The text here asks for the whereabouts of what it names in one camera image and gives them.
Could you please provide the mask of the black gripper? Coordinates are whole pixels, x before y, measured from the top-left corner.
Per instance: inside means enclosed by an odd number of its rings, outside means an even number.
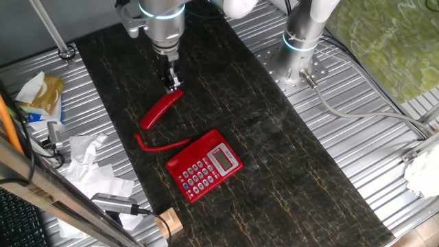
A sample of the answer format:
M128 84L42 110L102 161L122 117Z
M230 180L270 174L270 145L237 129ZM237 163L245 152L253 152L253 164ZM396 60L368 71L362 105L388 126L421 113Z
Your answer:
M156 55L156 68L159 78L164 82L167 93L172 93L179 89L182 84L180 80L178 66L175 62L170 62L167 55Z

